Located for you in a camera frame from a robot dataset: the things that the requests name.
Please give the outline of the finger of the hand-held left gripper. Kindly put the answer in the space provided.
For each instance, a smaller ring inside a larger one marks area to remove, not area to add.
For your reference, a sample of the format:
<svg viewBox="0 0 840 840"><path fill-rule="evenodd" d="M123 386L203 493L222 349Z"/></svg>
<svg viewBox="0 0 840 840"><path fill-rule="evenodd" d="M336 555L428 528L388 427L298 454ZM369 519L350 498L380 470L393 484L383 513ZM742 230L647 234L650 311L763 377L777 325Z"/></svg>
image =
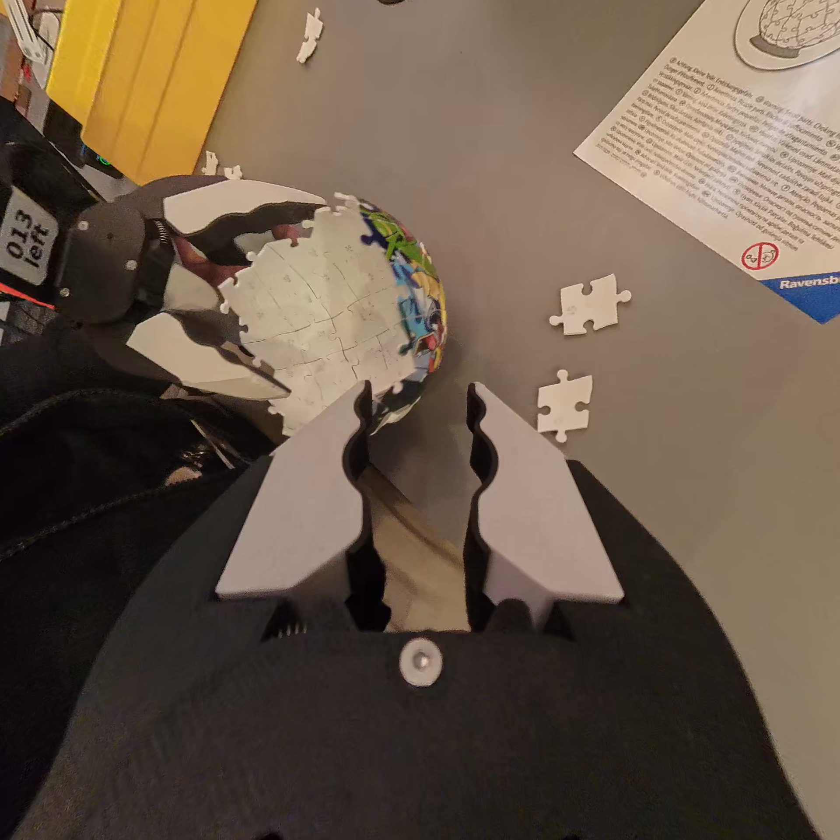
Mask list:
<svg viewBox="0 0 840 840"><path fill-rule="evenodd" d="M163 218L210 262L246 266L254 246L242 236L267 235L280 226L297 226L327 206L318 195L294 187L253 180L222 180L163 200Z"/></svg>
<svg viewBox="0 0 840 840"><path fill-rule="evenodd" d="M218 309L163 311L136 326L127 345L186 388L252 402L288 398L273 368L245 349L240 326Z"/></svg>

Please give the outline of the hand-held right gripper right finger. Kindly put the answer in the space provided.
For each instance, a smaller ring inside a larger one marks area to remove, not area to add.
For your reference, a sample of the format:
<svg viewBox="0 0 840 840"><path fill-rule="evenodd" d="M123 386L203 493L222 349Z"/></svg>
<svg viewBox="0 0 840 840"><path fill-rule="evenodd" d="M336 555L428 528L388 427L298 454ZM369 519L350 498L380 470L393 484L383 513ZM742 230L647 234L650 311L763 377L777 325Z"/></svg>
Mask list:
<svg viewBox="0 0 840 840"><path fill-rule="evenodd" d="M482 632L499 604L544 628L560 602L625 596L566 458L485 385L469 384L469 465L479 481L465 533L465 607Z"/></svg>

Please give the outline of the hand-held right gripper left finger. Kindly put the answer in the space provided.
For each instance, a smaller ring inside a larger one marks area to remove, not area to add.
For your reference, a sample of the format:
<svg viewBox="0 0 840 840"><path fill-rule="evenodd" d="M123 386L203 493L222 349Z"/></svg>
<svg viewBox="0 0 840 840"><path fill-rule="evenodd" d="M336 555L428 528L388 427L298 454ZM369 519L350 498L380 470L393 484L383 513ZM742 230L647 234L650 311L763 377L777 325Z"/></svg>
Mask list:
<svg viewBox="0 0 840 840"><path fill-rule="evenodd" d="M360 488L372 421L372 385L359 381L276 449L216 583L219 599L276 597L299 616L331 601L360 630L386 629L385 567Z"/></svg>

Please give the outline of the partly built puzzle ball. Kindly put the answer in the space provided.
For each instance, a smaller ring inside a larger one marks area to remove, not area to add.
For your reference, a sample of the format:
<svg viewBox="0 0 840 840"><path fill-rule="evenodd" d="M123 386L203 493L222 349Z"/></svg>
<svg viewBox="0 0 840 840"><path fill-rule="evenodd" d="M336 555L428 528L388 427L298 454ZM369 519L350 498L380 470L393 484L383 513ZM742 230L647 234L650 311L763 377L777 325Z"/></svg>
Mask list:
<svg viewBox="0 0 840 840"><path fill-rule="evenodd" d="M377 432L415 407L441 367L443 282L425 244L363 198L336 192L301 226L308 236L266 243L221 285L221 310L289 391L268 408L284 437L360 382L371 385Z"/></svg>

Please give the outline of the person's left hand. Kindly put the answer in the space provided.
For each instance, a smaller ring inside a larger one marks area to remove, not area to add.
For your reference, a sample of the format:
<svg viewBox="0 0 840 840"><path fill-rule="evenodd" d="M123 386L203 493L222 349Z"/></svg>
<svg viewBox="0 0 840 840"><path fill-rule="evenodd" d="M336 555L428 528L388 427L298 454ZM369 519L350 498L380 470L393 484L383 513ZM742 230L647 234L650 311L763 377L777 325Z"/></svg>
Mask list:
<svg viewBox="0 0 840 840"><path fill-rule="evenodd" d="M173 244L181 264L209 286L218 289L227 280L250 266L245 253L235 243L204 252L184 237L174 237Z"/></svg>

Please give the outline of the black device with green light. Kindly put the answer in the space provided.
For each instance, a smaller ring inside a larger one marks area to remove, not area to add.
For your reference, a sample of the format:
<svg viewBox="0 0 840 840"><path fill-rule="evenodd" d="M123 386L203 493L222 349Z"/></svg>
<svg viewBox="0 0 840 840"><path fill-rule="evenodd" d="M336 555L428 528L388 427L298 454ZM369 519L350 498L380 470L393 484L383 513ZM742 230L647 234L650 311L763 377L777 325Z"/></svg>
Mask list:
<svg viewBox="0 0 840 840"><path fill-rule="evenodd" d="M57 150L78 168L90 166L97 172L118 181L123 174L101 157L81 138L81 124L54 102L49 104L45 116L43 135Z"/></svg>

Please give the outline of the yellow plastic box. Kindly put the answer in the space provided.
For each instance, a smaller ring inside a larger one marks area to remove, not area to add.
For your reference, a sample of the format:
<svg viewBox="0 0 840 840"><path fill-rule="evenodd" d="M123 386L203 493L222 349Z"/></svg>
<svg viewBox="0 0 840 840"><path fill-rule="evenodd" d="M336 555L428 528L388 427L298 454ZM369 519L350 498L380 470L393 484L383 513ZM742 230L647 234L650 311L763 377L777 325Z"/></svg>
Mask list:
<svg viewBox="0 0 840 840"><path fill-rule="evenodd" d="M46 95L134 184L192 174L256 6L65 2Z"/></svg>

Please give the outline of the person's black jacket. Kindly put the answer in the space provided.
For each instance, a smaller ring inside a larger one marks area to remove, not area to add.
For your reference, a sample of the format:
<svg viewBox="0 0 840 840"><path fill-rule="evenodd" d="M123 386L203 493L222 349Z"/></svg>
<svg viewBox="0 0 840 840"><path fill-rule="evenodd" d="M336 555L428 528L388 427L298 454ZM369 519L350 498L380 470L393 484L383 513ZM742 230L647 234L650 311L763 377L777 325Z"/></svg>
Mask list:
<svg viewBox="0 0 840 840"><path fill-rule="evenodd" d="M67 322L2 347L1 835L42 785L93 661L159 558L273 444L103 360Z"/></svg>

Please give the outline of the white instruction leaflet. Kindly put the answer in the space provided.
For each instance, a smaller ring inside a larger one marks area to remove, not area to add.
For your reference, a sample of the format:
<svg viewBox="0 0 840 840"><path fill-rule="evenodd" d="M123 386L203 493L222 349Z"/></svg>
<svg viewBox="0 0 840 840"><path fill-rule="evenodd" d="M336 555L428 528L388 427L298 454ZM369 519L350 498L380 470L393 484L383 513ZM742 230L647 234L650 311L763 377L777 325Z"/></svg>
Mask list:
<svg viewBox="0 0 840 840"><path fill-rule="evenodd" d="M838 1L702 3L574 154L814 321L838 316Z"/></svg>

